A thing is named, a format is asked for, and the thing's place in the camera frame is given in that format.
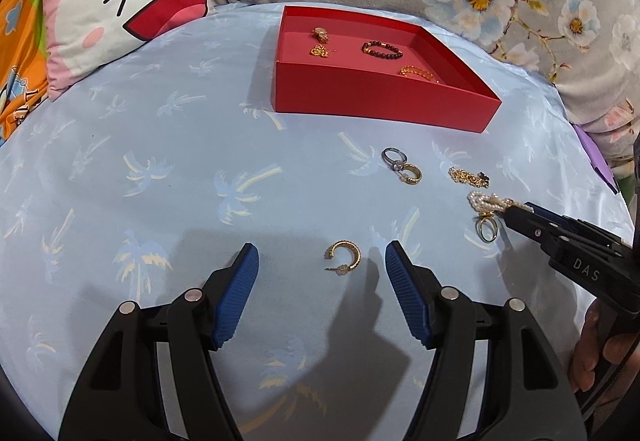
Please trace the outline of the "person right hand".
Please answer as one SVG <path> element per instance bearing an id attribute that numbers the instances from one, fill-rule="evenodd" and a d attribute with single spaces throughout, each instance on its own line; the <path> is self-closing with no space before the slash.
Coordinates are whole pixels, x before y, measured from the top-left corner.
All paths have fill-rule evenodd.
<path id="1" fill-rule="evenodd" d="M 608 363 L 620 364 L 634 343 L 634 335 L 624 334 L 608 339 L 601 346 L 598 339 L 598 326 L 600 322 L 600 301 L 594 300 L 585 315 L 582 332 L 575 345 L 570 366 L 568 366 L 568 380 L 573 391 L 588 391 L 596 380 L 594 370 L 601 357 Z M 624 394 L 630 388 L 639 372 L 639 348 L 629 357 L 627 363 L 620 371 L 615 383 L 602 395 L 598 409 L 603 413 L 612 411 L 613 407 L 620 403 Z"/>

